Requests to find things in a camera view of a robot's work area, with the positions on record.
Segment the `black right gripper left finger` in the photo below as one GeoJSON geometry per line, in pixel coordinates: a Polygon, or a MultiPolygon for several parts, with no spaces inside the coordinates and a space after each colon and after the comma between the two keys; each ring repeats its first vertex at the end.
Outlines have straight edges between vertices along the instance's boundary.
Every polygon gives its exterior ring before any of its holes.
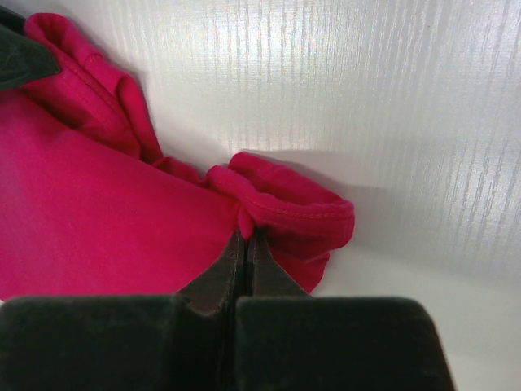
{"type": "Polygon", "coordinates": [[[19,297],[1,307],[4,390],[231,390],[244,242],[180,292],[19,297]]]}

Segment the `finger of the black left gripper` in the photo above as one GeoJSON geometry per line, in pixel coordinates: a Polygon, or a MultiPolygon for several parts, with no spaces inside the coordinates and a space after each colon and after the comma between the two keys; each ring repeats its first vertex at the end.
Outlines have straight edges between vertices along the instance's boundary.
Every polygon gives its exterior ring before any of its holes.
{"type": "Polygon", "coordinates": [[[25,35],[25,21],[11,10],[1,10],[1,91],[54,76],[60,71],[50,50],[25,35]]]}

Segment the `magenta t-shirt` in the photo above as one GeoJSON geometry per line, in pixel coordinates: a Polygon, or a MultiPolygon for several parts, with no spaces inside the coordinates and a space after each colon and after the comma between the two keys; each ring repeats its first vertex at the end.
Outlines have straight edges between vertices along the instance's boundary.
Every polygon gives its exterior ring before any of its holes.
{"type": "Polygon", "coordinates": [[[205,175],[163,154],[135,80],[67,18],[24,32],[59,72],[1,93],[1,297],[168,294],[265,231],[306,291],[352,237],[354,208],[244,152],[205,175]]]}

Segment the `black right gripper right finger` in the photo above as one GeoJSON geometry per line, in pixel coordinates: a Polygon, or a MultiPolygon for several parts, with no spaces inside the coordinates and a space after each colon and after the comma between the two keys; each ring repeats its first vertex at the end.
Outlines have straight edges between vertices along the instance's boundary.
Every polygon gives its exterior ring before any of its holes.
{"type": "Polygon", "coordinates": [[[436,326],[403,297],[311,297],[249,241],[235,307],[238,390],[452,390],[436,326]]]}

